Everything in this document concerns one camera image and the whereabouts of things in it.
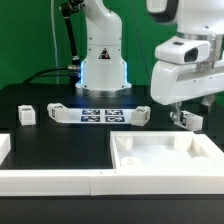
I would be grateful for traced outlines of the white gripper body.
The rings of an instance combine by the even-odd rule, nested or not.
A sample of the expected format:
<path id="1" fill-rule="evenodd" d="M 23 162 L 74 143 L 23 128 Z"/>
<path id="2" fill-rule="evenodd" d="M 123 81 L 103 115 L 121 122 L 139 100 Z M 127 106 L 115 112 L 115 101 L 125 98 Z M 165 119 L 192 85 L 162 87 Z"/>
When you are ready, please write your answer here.
<path id="1" fill-rule="evenodd" d="M 158 61 L 152 73 L 151 97 L 169 105 L 224 91 L 224 60 L 198 70 L 196 64 Z"/>

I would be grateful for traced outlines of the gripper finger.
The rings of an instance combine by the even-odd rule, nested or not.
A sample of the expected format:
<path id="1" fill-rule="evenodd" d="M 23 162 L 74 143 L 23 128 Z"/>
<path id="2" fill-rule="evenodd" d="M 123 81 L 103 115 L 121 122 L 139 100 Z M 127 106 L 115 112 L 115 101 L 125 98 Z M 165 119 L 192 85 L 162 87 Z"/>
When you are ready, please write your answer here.
<path id="1" fill-rule="evenodd" d="M 211 107 L 215 102 L 216 96 L 214 94 L 203 97 L 202 104 L 207 107 Z"/>
<path id="2" fill-rule="evenodd" d="M 174 111 L 170 113 L 170 117 L 174 122 L 179 122 L 180 121 L 180 116 L 181 116 L 181 102 L 177 102 L 174 104 Z"/>

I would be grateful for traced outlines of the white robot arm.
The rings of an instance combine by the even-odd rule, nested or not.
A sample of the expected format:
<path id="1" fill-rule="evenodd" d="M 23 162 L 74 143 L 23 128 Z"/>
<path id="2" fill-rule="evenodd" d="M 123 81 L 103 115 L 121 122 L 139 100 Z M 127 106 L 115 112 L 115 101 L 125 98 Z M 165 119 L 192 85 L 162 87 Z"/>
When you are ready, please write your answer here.
<path id="1" fill-rule="evenodd" d="M 150 94 L 179 107 L 224 91 L 224 0 L 145 0 L 150 17 L 175 24 L 177 34 L 155 49 Z M 114 96 L 131 88 L 121 56 L 122 22 L 103 0 L 67 0 L 60 6 L 81 94 Z"/>

